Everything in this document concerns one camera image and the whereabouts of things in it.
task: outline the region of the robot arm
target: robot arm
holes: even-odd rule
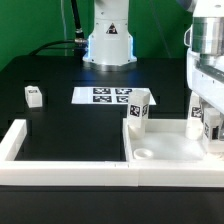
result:
[[[135,67],[133,38],[128,32],[129,0],[94,0],[94,30],[84,66],[102,71]]]
[[[208,152],[224,152],[224,0],[177,2],[193,12],[187,81],[200,98],[203,143]]]

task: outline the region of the white cube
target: white cube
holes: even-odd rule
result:
[[[149,114],[150,92],[134,90],[129,94],[127,120],[128,125],[141,128]]]
[[[224,142],[218,139],[220,123],[220,112],[215,108],[205,108],[203,145],[207,152],[224,152]]]
[[[37,86],[25,87],[25,97],[29,108],[42,107],[42,94]]]

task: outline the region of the white paper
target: white paper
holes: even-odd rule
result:
[[[75,87],[72,104],[128,104],[128,95],[133,90],[150,92],[148,88],[120,88],[120,87]],[[156,105],[151,94],[150,105]]]

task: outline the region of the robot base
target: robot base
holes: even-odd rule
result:
[[[92,69],[100,70],[103,72],[119,72],[119,71],[126,71],[126,70],[131,70],[136,68],[137,62],[133,61],[124,65],[103,65],[103,64],[96,64],[93,62],[83,61],[83,65],[86,68],[92,68]]]

